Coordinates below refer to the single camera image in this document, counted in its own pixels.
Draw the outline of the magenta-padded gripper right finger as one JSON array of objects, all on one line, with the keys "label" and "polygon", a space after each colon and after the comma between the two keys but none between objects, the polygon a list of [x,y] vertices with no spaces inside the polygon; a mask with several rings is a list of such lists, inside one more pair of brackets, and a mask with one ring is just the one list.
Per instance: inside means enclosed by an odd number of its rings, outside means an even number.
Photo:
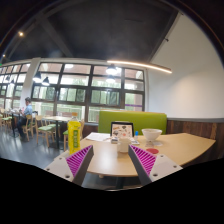
[{"label": "magenta-padded gripper right finger", "polygon": [[142,186],[182,169],[181,166],[166,155],[154,155],[134,145],[129,146],[128,154],[135,166]]}]

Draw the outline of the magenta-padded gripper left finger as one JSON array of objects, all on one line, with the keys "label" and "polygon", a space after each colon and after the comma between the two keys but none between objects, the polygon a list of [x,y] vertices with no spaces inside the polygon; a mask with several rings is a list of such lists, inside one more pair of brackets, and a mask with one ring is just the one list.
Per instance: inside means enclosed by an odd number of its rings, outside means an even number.
[{"label": "magenta-padded gripper left finger", "polygon": [[93,155],[93,146],[89,145],[67,158],[55,159],[45,171],[81,186]]}]

